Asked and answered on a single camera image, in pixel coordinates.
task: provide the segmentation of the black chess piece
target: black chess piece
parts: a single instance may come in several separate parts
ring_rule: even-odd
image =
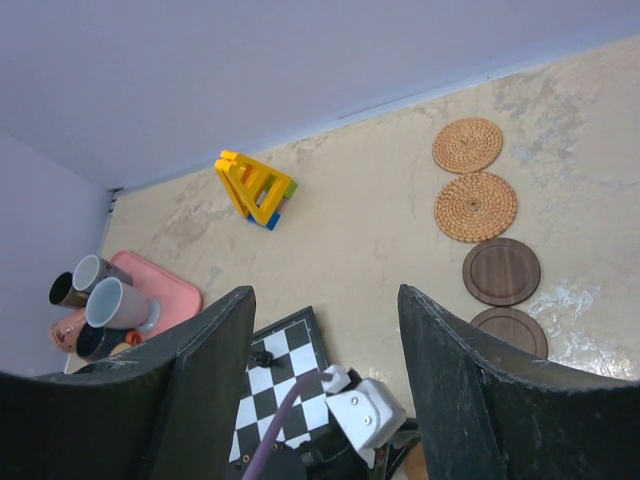
[[[262,368],[269,368],[273,363],[273,353],[263,350],[261,352],[251,352],[249,361]]]

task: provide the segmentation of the pink mug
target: pink mug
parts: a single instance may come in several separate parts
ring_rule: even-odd
[[[51,341],[63,352],[75,352],[78,335],[85,323],[85,309],[76,310],[51,326]]]

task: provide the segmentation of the yellow toy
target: yellow toy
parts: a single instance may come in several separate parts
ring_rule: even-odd
[[[291,198],[298,187],[288,175],[241,153],[223,150],[215,168],[238,213],[269,230],[280,219],[276,209],[282,199]]]

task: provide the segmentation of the cup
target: cup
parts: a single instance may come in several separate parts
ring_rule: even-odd
[[[86,323],[84,308],[76,310],[51,326],[51,341],[63,352],[75,352],[78,335]]]
[[[126,330],[112,330],[110,328],[93,328],[86,324],[80,330],[76,353],[87,362],[95,362],[107,358],[113,348],[124,342]]]
[[[87,302],[87,323],[94,328],[109,327],[149,332],[160,319],[160,303],[119,278],[102,280]]]
[[[133,279],[127,272],[97,255],[87,255],[73,271],[73,288],[91,293],[98,283],[109,277],[116,277],[127,285],[133,285]]]
[[[89,295],[73,288],[73,274],[64,272],[51,285],[49,303],[61,307],[82,308],[87,305]]]

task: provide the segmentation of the chessboard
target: chessboard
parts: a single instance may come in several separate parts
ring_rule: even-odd
[[[229,462],[237,464],[256,449],[282,400],[304,373],[325,370],[327,357],[312,307],[255,333],[251,352],[270,352],[269,367],[247,366]],[[277,440],[291,448],[316,438],[329,423],[321,383],[307,383]]]

